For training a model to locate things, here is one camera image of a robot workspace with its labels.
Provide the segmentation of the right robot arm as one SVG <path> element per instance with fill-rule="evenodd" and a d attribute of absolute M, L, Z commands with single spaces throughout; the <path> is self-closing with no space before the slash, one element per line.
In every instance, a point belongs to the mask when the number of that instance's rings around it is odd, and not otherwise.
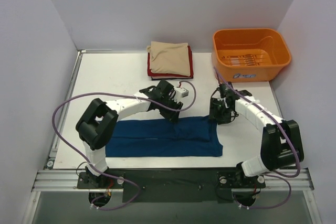
<path fill-rule="evenodd" d="M 230 82 L 219 84 L 210 98 L 209 120 L 223 125 L 238 116 L 261 133 L 260 154 L 237 164 L 234 180 L 238 186 L 246 187 L 253 177 L 287 166 L 301 170 L 304 151 L 298 123 L 274 115 L 247 90 L 235 90 Z"/>

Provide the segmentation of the blue t shirt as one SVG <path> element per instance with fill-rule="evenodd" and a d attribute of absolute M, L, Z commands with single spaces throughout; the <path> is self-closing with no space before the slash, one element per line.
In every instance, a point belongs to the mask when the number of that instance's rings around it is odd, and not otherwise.
<path fill-rule="evenodd" d="M 221 157 L 217 124 L 208 116 L 123 120 L 106 145 L 106 157 Z"/>

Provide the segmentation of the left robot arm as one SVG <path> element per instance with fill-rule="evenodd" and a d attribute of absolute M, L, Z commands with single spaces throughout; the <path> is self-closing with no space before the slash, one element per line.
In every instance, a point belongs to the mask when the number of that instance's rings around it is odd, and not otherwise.
<path fill-rule="evenodd" d="M 179 119 L 183 106 L 182 99 L 188 96 L 188 90 L 175 87 L 166 80 L 156 86 L 139 90 L 130 98 L 104 102 L 99 98 L 91 101 L 76 124 L 76 131 L 85 147 L 90 165 L 86 167 L 89 182 L 95 188 L 103 188 L 108 182 L 105 146 L 112 138 L 118 121 L 137 113 L 158 109 L 160 114 L 172 123 Z"/>

